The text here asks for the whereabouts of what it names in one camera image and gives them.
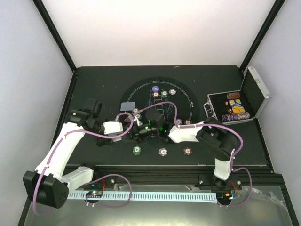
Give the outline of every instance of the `white wall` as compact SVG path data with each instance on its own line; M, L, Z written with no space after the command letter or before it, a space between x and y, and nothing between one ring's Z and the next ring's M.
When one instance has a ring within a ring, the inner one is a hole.
M275 171L282 173L301 223L301 1L286 1L253 65L273 98L260 123Z
M0 1L0 225L17 225L22 177L50 148L71 70L32 0Z
M74 63L238 65L275 0L43 0Z

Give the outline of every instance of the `green poker chip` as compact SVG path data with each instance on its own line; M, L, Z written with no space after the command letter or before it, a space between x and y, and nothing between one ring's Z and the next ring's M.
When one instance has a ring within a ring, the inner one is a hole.
M168 95L168 92L167 92L167 91L162 91L162 92L161 92L161 96L162 96L163 98L166 98L167 95Z
M139 147L139 146L133 147L133 154L134 155L139 155L140 152L141 152L141 147Z

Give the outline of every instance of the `black frame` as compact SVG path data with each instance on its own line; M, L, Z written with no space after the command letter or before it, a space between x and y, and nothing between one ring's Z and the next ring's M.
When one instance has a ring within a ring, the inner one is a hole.
M63 105L63 109L55 130L55 135L52 141L52 144L55 142L57 136L59 135L59 132L62 128L63 120L66 116L67 110L70 105L71 97L75 88L75 84L78 78L78 72L77 67L75 66L65 44L63 43L63 40L61 39L54 23L52 22L52 19L50 18L50 15L48 14L42 0L32 0L38 9L39 13L41 14L45 24L47 25L48 29L50 30L53 38L55 39L57 45L59 46L59 49L61 50L63 56L65 57L70 69L73 72L73 76L70 82L70 86L67 92L67 96ZM273 23L276 15L278 14L279 10L281 9L283 3L285 0L276 0L273 7L271 8L267 18L265 19L261 29L259 30L254 42L252 43L246 57L243 60L243 63L240 66L240 71L243 72L248 64L250 63L253 55L255 54L257 48L259 47L261 41L263 40L265 34L267 33L269 27ZM283 177L281 174L274 174L274 169L271 163L271 159L269 157L268 150L265 146L266 150L266 156L268 157L267 167L262 168L252 168L250 167L250 172L252 174L252 180L253 185L255 186L280 186L282 194L285 199L285 203L287 206L287 209L289 210L289 214L292 220L293 225L299 225L296 214L293 209L293 205L290 199L290 196L288 194L287 188L285 186L285 182L283 180ZM64 174L67 174L71 171L74 171L78 166L66 166ZM125 177L129 179L130 182L138 182L140 184L162 184L164 181L164 184L170 184L170 185L192 185L192 184L198 184L198 176L200 174L213 174L213 171L208 171L207 169L176 169L176 168L139 168L139 167L100 167L99 171L103 173L103 175L107 175L110 173L122 173ZM249 184L249 177L246 173L240 173L239 174L240 181L242 185L248 185ZM116 180L118 183L124 183L122 180ZM19 220L19 226L24 225L26 216L30 207L31 201L27 198L23 212L21 214L20 220Z

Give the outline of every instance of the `black corner post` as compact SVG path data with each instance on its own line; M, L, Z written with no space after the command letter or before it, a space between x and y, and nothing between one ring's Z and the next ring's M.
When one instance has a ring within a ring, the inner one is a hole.
M48 14L42 0L32 0L34 4L36 5L36 8L38 9L39 13L41 14L45 24L47 25L48 29L50 30L53 38L55 39L58 47L60 48L63 56L65 57L69 67L71 68L72 72L75 72L77 67L75 66L66 46L63 43L63 40L60 37L60 34L58 33L57 29L55 28L55 25L53 24L50 15Z
M258 46L260 45L263 37L265 36L265 34L267 33L269 27L271 26L271 24L273 23L275 17L277 16L279 10L281 9L283 3L285 2L285 0L276 0L272 9L270 10L267 18L265 19L265 21L263 22L263 25L261 26L261 29L259 30L252 46L250 47L243 63L240 66L240 71L244 72L246 67L248 67L248 64L250 63L254 53L256 52Z

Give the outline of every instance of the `white backdrop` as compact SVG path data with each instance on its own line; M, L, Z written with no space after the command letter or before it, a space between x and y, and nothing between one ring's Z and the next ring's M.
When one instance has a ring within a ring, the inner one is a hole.
M275 0L43 0L75 65L240 65Z
M48 153L72 77L30 0L0 0L0 225L18 225L23 175Z

